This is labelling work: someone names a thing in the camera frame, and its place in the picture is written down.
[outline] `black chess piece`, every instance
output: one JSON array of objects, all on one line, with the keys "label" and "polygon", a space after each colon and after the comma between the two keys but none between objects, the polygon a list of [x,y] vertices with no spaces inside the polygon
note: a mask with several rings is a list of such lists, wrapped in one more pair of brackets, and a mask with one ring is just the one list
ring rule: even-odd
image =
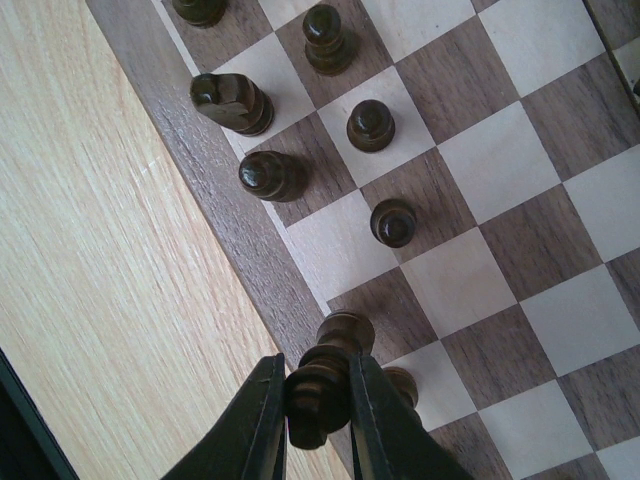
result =
[{"label": "black chess piece", "polygon": [[307,171],[299,160],[273,151],[247,155],[238,176],[247,192],[268,202],[296,200],[308,183]]},{"label": "black chess piece", "polygon": [[391,248],[404,247],[416,231],[416,214],[402,200],[384,200],[373,209],[370,226],[380,243]]},{"label": "black chess piece", "polygon": [[240,135],[259,135],[273,121],[271,99],[244,75],[204,73],[193,78],[190,93],[198,112]]},{"label": "black chess piece", "polygon": [[372,153],[385,148],[396,133],[396,124],[387,106],[365,100],[355,106],[347,121],[347,137],[358,150]]},{"label": "black chess piece", "polygon": [[227,7],[225,0],[173,0],[173,8],[187,23],[206,28],[218,23]]},{"label": "black chess piece", "polygon": [[313,69],[321,75],[344,72],[356,56],[353,32],[342,28],[338,11],[331,5],[316,5],[302,22],[306,37],[304,53]]}]

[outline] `dark brown square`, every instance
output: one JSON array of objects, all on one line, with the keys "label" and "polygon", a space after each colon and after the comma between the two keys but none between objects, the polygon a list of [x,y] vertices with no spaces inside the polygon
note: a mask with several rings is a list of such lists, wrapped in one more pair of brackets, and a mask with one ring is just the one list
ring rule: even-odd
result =
[{"label": "dark brown square", "polygon": [[400,267],[329,300],[329,307],[371,320],[376,331],[372,355],[381,365],[438,339]]},{"label": "dark brown square", "polygon": [[550,468],[526,480],[609,480],[600,459],[595,453],[576,458],[555,468]]},{"label": "dark brown square", "polygon": [[442,339],[478,410],[556,375],[519,304]]},{"label": "dark brown square", "polygon": [[640,120],[606,54],[522,104],[562,181],[640,142]]},{"label": "dark brown square", "polygon": [[477,16],[401,60],[397,68],[437,144],[518,100]]},{"label": "dark brown square", "polygon": [[162,3],[203,73],[215,70],[273,31],[258,0],[227,2],[220,22],[209,28],[189,25],[176,13],[171,0]]},{"label": "dark brown square", "polygon": [[498,3],[498,1],[499,0],[471,0],[471,3],[473,3],[473,6],[475,7],[476,12],[480,13],[481,11],[489,8],[494,3]]},{"label": "dark brown square", "polygon": [[356,189],[317,112],[290,126],[254,150],[275,150],[303,161],[309,185],[303,196],[273,206],[285,227],[293,225]]},{"label": "dark brown square", "polygon": [[511,480],[504,460],[477,413],[440,427],[430,435],[473,478]]},{"label": "dark brown square", "polygon": [[316,108],[324,107],[393,63],[360,0],[325,0],[322,3],[333,5],[338,10],[343,28],[351,30],[358,42],[357,57],[341,74],[332,77],[319,75],[307,61],[302,33],[306,12],[276,32]]},{"label": "dark brown square", "polygon": [[640,435],[640,346],[558,379],[596,450]]},{"label": "dark brown square", "polygon": [[640,0],[588,0],[612,49],[640,37]]},{"label": "dark brown square", "polygon": [[416,233],[394,253],[401,262],[451,240],[476,226],[451,172],[434,148],[362,187],[373,209],[383,200],[398,198],[416,212]]},{"label": "dark brown square", "polygon": [[518,301],[602,263],[562,185],[480,226]]},{"label": "dark brown square", "polygon": [[607,263],[629,313],[640,328],[640,248]]}]

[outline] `white square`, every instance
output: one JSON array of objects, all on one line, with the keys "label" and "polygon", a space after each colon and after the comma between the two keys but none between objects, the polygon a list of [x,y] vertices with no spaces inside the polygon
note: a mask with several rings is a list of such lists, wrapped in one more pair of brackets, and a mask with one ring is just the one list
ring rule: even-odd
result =
[{"label": "white square", "polygon": [[640,472],[640,437],[600,450],[598,458],[610,480],[638,478]]},{"label": "white square", "polygon": [[362,0],[394,62],[475,15],[470,0]]},{"label": "white square", "polygon": [[640,81],[640,37],[614,50],[613,54],[620,64],[627,83],[633,88]]},{"label": "white square", "polygon": [[640,342],[638,327],[605,265],[521,305],[558,376]]},{"label": "white square", "polygon": [[[347,137],[347,120],[364,100],[380,100],[393,115],[396,133],[384,150],[361,152]],[[389,67],[322,107],[318,113],[358,187],[390,172],[435,146],[395,67]]]},{"label": "white square", "polygon": [[318,0],[258,0],[274,30],[313,7]]},{"label": "white square", "polygon": [[431,343],[385,365],[390,366],[404,368],[416,381],[416,412],[428,432],[476,411],[442,343]]},{"label": "white square", "polygon": [[604,52],[581,0],[501,0],[479,16],[522,97]]},{"label": "white square", "polygon": [[479,224],[560,183],[520,102],[438,148]]},{"label": "white square", "polygon": [[479,413],[515,480],[592,452],[555,380]]},{"label": "white square", "polygon": [[640,247],[640,145],[565,182],[602,260]]},{"label": "white square", "polygon": [[295,256],[323,300],[331,300],[398,266],[369,228],[371,209],[360,190],[291,225]]},{"label": "white square", "polygon": [[315,110],[280,40],[272,33],[233,57],[214,73],[242,73],[264,91],[275,109],[271,126],[255,137],[243,137],[223,128],[239,159],[246,152],[280,133]]},{"label": "white square", "polygon": [[438,338],[516,303],[477,227],[410,260],[402,271]]}]

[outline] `light wood surface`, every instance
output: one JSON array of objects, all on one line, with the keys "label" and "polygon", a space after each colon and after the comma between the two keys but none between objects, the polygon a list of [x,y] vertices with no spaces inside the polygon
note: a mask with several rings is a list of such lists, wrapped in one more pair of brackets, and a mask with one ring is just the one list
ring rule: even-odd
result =
[{"label": "light wood surface", "polygon": [[157,478],[277,349],[84,2],[0,45],[0,345],[81,478]]}]

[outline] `black pawn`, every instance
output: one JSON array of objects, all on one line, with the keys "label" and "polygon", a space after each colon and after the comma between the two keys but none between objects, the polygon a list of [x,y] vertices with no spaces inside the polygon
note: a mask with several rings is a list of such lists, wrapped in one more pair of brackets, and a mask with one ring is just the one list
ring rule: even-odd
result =
[{"label": "black pawn", "polygon": [[376,239],[391,248],[407,245],[416,231],[416,214],[402,200],[384,200],[371,214],[371,231]]},{"label": "black pawn", "polygon": [[316,5],[302,22],[307,39],[304,53],[321,75],[344,72],[356,55],[355,37],[342,28],[338,11],[331,5]]},{"label": "black pawn", "polygon": [[194,27],[211,27],[218,23],[227,7],[225,0],[173,0],[173,8]]},{"label": "black pawn", "polygon": [[244,189],[268,202],[291,202],[307,186],[307,172],[296,159],[278,152],[247,155],[240,163],[238,176]]},{"label": "black pawn", "polygon": [[347,121],[347,137],[358,150],[372,153],[385,148],[396,133],[389,108],[378,100],[360,102]]},{"label": "black pawn", "polygon": [[259,135],[273,121],[271,99],[244,75],[198,75],[190,95],[198,112],[240,135]]}]

